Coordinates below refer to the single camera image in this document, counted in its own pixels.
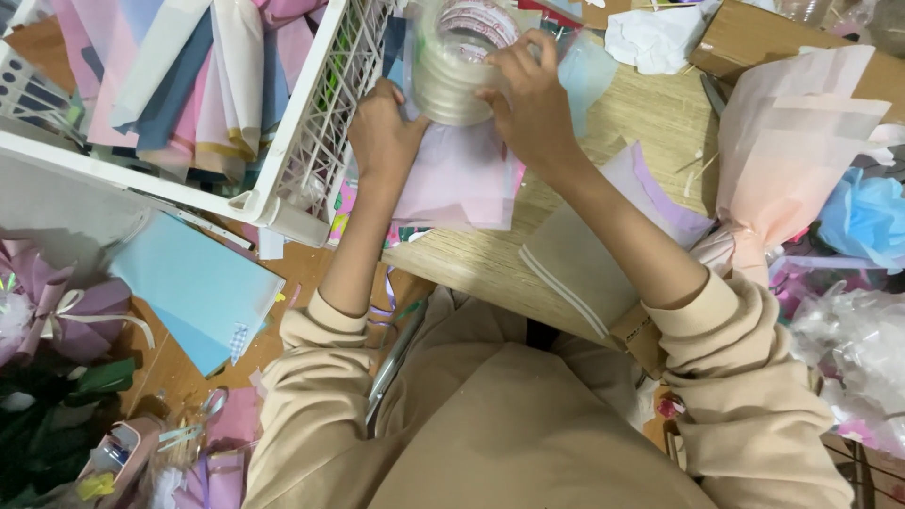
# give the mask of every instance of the beige sweatshirt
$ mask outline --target beige sweatshirt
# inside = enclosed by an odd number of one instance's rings
[[[648,311],[688,409],[688,474],[558,357],[513,343],[463,339],[409,358],[367,439],[365,319],[315,293],[283,319],[243,507],[850,507],[819,439],[831,415],[788,356],[772,295],[711,274],[684,309]]]

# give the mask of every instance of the hand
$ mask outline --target hand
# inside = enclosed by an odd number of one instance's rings
[[[529,44],[540,48],[540,63]],[[487,57],[510,83],[512,105],[499,90],[478,97],[493,108],[497,131],[528,168],[553,186],[562,171],[580,168],[586,157],[572,130],[566,89],[557,76],[557,44],[540,30],[524,33],[512,46]]]
[[[358,103],[348,128],[348,140],[358,163],[358,195],[392,200],[392,207],[402,194],[421,138],[430,124],[424,115],[410,122],[402,120],[398,106],[404,102],[402,92],[391,81],[379,78]]]

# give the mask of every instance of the person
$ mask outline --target person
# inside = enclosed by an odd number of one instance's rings
[[[528,32],[488,62],[510,83],[508,99],[479,92],[500,135],[587,222],[662,331],[687,474],[626,422],[636,380],[623,354],[576,338],[529,348],[523,317],[442,287],[368,437],[365,315],[429,124],[402,120],[402,94],[381,80],[348,132],[360,177],[342,243],[309,306],[286,312],[285,352],[263,377],[243,507],[850,507],[820,440],[832,415],[788,354],[776,299],[724,282],[599,173],[572,132],[551,37]]]

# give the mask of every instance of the scissors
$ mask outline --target scissors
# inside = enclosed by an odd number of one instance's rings
[[[717,112],[717,117],[722,117],[723,110],[726,109],[726,96],[719,87],[717,77],[709,72],[702,72],[700,84],[704,86],[704,93],[707,95],[707,100],[710,101],[710,107]]]

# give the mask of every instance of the beige pants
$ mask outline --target beige pants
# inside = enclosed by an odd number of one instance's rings
[[[407,357],[454,342],[525,343],[527,320],[466,295],[438,286],[429,297],[427,313]],[[557,355],[601,401],[641,431],[648,413],[638,388],[645,381],[631,356],[565,333],[553,342]]]

